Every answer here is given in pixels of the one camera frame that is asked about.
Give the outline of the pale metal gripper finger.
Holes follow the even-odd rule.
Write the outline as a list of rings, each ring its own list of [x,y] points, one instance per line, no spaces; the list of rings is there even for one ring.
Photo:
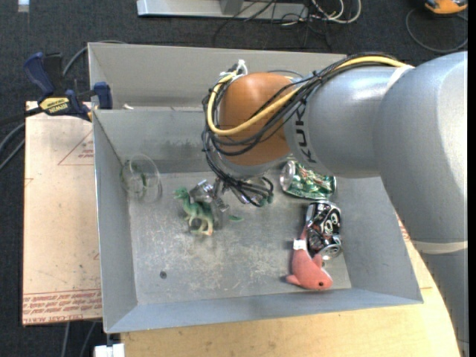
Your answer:
[[[193,234],[213,234],[213,212],[210,206],[210,197],[202,182],[189,191],[188,199],[188,222],[189,226],[194,221],[199,221],[199,227],[193,229]]]
[[[226,204],[221,198],[217,198],[215,204],[215,220],[217,228],[224,228],[229,222],[228,218],[230,206]]]

